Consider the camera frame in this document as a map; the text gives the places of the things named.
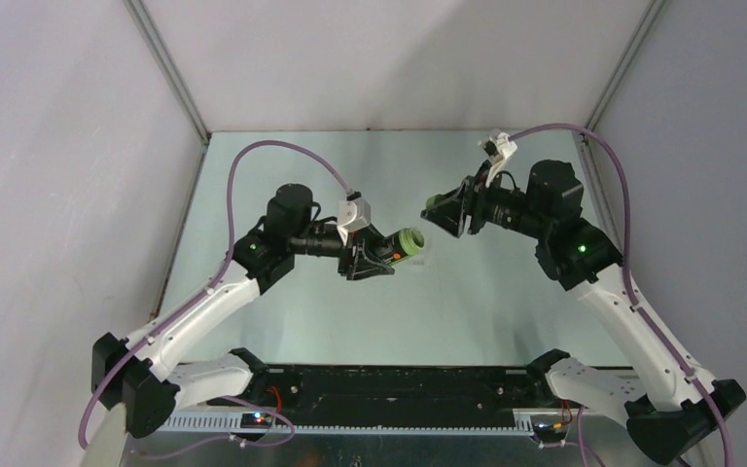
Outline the green pill bottle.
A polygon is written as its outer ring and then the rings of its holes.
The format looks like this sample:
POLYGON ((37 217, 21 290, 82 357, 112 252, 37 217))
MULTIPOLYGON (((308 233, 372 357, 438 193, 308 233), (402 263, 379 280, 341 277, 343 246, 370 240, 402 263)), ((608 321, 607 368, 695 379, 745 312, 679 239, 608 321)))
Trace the green pill bottle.
POLYGON ((425 238, 420 229, 400 229, 383 239, 381 256, 385 264, 393 265, 421 253, 425 238))

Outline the green bottle cap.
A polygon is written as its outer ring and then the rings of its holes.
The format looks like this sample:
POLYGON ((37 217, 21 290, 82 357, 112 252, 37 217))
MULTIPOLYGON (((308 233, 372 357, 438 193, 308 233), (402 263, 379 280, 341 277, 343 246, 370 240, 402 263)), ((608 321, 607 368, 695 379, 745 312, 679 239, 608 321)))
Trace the green bottle cap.
POLYGON ((445 196, 442 194, 434 195, 427 199, 425 209, 430 211, 437 208, 445 201, 445 196))

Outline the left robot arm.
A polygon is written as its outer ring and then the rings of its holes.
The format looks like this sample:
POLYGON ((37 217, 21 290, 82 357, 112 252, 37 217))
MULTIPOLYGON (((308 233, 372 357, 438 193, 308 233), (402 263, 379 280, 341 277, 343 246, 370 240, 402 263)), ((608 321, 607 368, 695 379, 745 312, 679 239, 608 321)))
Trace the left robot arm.
POLYGON ((369 222, 359 193, 319 218, 320 206, 301 184, 281 186, 257 225, 229 250, 224 268, 185 305, 120 339, 111 333, 92 347, 91 384, 107 409, 126 411, 124 431, 141 439, 174 412, 235 396, 245 405, 268 393, 263 363, 245 349, 218 360, 182 364, 186 353, 237 310, 254 302, 290 272, 299 255, 335 258, 349 281, 391 275, 396 263, 418 253, 422 234, 401 229, 383 235, 369 222))

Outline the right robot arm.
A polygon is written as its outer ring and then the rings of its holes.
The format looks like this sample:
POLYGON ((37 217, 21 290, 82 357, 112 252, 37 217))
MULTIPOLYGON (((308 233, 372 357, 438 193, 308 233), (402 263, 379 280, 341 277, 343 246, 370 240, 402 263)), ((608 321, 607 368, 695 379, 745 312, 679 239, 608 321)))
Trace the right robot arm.
POLYGON ((421 216, 456 237, 493 224, 535 240, 546 277, 590 308, 637 378, 612 376, 554 349, 528 365, 528 397, 541 407, 565 400, 600 413, 667 465, 724 425, 746 395, 671 335, 625 272, 621 251, 583 217, 583 195, 567 162, 535 163, 525 189, 504 188, 482 166, 458 188, 430 197, 421 216))

